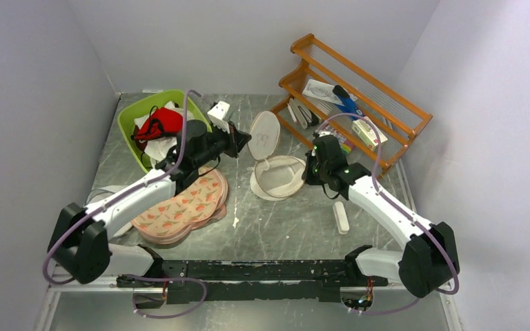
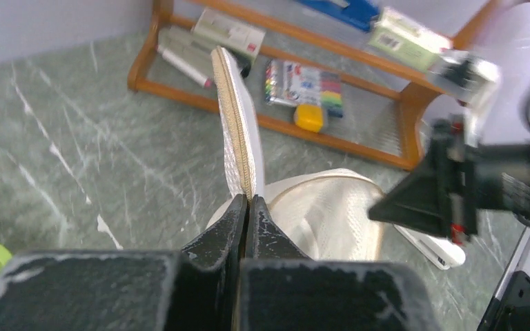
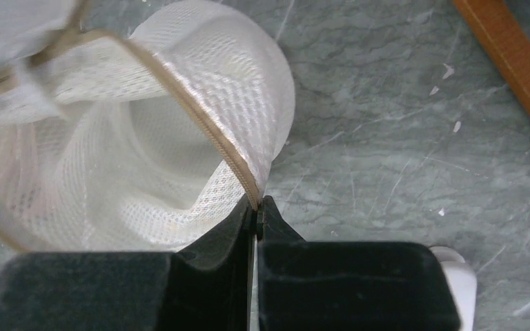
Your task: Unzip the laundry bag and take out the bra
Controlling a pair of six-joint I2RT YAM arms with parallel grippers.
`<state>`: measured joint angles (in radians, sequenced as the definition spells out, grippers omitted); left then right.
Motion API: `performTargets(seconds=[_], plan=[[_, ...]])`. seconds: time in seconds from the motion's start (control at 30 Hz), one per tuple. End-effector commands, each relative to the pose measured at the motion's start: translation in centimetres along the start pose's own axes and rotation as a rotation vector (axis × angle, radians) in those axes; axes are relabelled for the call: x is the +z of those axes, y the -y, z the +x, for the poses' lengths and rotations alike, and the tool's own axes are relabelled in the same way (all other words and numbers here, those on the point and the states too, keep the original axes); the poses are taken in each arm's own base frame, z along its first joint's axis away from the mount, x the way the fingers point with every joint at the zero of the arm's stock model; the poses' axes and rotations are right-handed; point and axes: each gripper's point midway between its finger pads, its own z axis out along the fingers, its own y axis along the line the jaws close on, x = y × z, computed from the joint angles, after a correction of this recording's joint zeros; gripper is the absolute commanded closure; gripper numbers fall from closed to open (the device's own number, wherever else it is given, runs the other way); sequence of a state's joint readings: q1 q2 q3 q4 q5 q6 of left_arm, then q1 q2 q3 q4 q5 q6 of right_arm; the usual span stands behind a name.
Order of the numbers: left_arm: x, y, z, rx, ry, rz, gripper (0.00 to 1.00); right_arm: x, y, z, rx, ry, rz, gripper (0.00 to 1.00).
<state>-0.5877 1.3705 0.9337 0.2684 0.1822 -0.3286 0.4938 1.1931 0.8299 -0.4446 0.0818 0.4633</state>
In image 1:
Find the red garment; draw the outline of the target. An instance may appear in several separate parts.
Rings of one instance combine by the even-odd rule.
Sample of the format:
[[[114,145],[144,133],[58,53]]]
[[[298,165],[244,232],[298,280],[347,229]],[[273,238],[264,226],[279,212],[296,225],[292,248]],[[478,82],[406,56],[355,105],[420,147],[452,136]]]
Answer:
[[[171,109],[153,106],[147,115],[134,120],[132,140],[145,142],[175,137],[183,127],[183,116]]]

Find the white satin bra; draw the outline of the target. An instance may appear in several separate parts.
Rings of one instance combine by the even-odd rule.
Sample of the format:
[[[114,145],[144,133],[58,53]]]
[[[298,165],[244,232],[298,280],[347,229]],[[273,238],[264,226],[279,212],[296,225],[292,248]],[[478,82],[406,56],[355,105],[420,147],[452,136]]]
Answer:
[[[180,113],[184,117],[184,109],[180,108],[179,104],[175,103],[174,101],[169,101],[162,107],[174,110]],[[158,162],[164,159],[166,155],[168,154],[168,151],[177,143],[176,136],[168,137],[168,138],[160,138],[157,140],[145,141],[145,142],[139,142],[139,141],[134,141],[134,140],[132,141],[135,142],[135,145],[140,151],[148,155],[151,163],[155,163],[155,162]]]

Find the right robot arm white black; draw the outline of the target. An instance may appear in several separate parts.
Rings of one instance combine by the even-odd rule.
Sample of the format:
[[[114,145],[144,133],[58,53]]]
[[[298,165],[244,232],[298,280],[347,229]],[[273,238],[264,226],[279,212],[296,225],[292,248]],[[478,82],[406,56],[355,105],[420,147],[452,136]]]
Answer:
[[[460,262],[451,226],[414,213],[386,191],[360,163],[349,163],[331,134],[317,135],[306,153],[302,175],[308,185],[332,190],[371,215],[395,239],[401,250],[360,248],[348,255],[346,280],[362,285],[370,277],[399,281],[413,296],[436,291],[458,292]]]

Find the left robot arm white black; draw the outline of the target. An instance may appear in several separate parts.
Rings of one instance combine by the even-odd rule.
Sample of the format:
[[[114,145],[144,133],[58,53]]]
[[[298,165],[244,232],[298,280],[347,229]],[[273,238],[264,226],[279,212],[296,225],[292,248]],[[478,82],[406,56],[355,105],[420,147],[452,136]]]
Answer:
[[[186,122],[176,145],[141,179],[96,203],[63,208],[48,246],[44,277],[56,282],[48,272],[54,259],[80,284],[103,275],[132,274],[145,286],[157,285],[164,275],[158,254],[141,246],[111,245],[109,240],[143,212],[183,192],[206,163],[222,154],[236,158],[250,140],[251,135],[231,121],[210,126],[200,120]]]

